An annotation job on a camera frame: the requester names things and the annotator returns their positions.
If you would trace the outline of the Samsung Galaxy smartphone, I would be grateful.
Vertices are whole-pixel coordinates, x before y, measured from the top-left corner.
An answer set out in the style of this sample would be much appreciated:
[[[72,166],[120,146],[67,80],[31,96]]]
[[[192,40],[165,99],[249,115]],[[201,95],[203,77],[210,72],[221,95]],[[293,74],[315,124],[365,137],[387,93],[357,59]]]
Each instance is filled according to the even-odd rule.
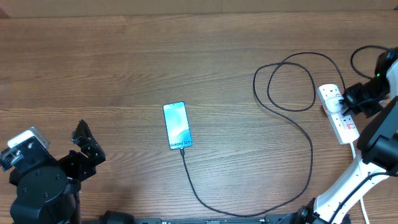
[[[165,126],[171,150],[183,149],[193,145],[192,134],[183,101],[163,105]]]

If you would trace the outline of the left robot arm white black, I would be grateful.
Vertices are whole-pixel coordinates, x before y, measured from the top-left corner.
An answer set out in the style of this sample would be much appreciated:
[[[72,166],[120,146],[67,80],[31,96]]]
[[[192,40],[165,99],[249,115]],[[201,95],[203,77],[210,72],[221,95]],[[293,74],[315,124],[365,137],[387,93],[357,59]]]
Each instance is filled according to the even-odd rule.
[[[96,174],[106,156],[84,120],[71,141],[80,151],[56,159],[48,151],[49,141],[35,127],[8,140],[1,167],[12,170],[9,181],[16,186],[10,208],[14,223],[81,223],[81,183]]]

